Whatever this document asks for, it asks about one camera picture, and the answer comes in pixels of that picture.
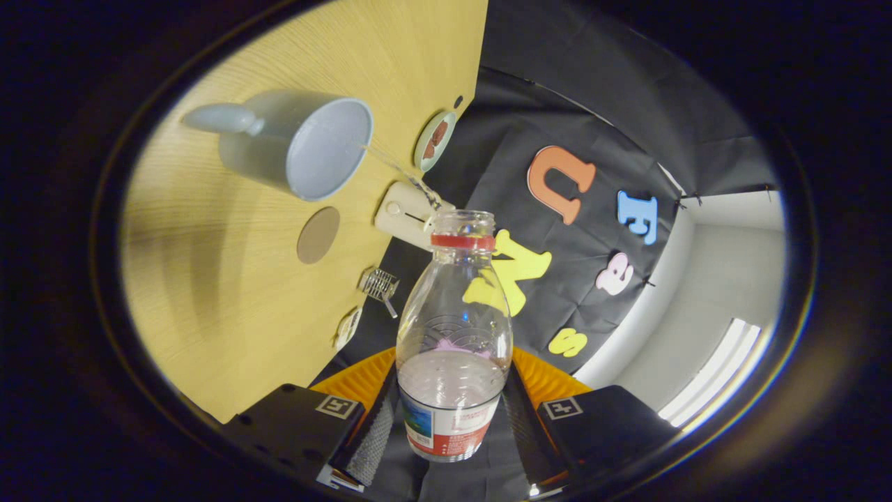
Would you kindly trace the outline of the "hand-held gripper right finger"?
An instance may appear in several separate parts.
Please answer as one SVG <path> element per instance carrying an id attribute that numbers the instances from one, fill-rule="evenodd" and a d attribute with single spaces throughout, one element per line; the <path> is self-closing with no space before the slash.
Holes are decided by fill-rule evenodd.
<path id="1" fill-rule="evenodd" d="M 526 478 L 543 492 L 618 476 L 679 434 L 625 388 L 593 390 L 519 347 L 503 396 Z"/>

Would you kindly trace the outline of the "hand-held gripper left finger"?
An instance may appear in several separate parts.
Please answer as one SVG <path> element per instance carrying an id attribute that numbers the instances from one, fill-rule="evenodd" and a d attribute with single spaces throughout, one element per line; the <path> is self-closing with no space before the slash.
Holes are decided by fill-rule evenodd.
<path id="1" fill-rule="evenodd" d="M 309 388 L 280 385 L 221 433 L 297 482 L 361 493 L 385 453 L 396 381 L 395 350 L 386 349 Z"/>

